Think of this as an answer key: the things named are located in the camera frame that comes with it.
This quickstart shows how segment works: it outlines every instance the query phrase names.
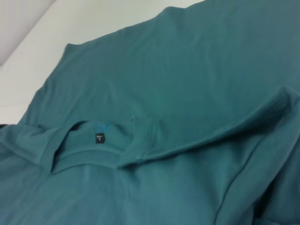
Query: green shirt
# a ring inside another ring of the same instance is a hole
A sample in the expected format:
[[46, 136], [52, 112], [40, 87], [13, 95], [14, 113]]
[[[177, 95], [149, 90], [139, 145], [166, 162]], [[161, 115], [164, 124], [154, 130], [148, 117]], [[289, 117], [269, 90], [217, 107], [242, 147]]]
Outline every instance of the green shirt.
[[300, 224], [299, 13], [206, 0], [68, 44], [0, 129], [0, 224]]

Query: white surface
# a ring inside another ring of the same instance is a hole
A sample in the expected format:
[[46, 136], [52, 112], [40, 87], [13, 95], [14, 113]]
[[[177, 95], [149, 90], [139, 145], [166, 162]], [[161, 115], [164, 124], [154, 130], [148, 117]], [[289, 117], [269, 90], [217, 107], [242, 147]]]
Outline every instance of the white surface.
[[55, 0], [0, 0], [0, 66]]
[[0, 124], [17, 123], [67, 43], [80, 44], [201, 0], [56, 0], [0, 68]]

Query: white wall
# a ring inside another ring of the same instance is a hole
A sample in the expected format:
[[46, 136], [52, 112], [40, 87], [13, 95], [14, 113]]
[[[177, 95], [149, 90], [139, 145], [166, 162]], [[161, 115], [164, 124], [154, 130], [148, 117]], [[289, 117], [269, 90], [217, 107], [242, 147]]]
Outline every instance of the white wall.
[[0, 66], [55, 0], [0, 0]]

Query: teal t-shirt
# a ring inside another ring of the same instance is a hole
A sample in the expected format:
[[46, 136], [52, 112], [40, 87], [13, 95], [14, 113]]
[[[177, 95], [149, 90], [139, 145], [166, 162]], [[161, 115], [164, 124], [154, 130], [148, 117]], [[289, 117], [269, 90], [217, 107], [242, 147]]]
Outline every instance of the teal t-shirt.
[[206, 0], [68, 44], [0, 128], [0, 224], [300, 225], [299, 15]]

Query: t-shirt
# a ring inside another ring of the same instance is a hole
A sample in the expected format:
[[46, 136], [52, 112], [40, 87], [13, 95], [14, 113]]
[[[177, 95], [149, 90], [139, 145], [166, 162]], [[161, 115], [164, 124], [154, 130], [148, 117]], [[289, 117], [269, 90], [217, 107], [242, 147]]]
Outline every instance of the t-shirt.
[[299, 13], [206, 0], [68, 44], [0, 128], [0, 224], [300, 224]]

